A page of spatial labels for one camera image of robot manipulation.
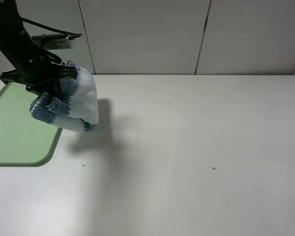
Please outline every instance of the black robotic arm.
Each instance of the black robotic arm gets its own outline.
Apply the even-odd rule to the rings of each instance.
[[[8,84],[16,82],[26,85],[26,90],[35,94],[46,91],[62,99],[60,78],[76,79],[75,67],[61,65],[61,59],[35,45],[25,30],[23,21],[43,26],[21,18],[15,0],[0,0],[0,50],[16,70],[3,72],[0,79]],[[50,27],[44,27],[60,33],[68,33]],[[81,34],[69,33],[72,37]]]

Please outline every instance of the towel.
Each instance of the towel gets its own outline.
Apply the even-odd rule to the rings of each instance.
[[[68,61],[77,69],[77,79],[62,78],[62,101],[43,92],[30,106],[31,116],[47,124],[77,132],[88,132],[98,124],[96,85],[92,74]]]

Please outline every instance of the white table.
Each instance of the white table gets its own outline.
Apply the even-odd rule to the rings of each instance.
[[[0,236],[295,236],[294,76],[95,81],[97,132],[0,168]]]

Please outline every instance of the green mat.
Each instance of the green mat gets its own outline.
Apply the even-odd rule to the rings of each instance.
[[[16,83],[0,91],[0,166],[42,165],[51,158],[61,129],[31,117],[36,97]]]

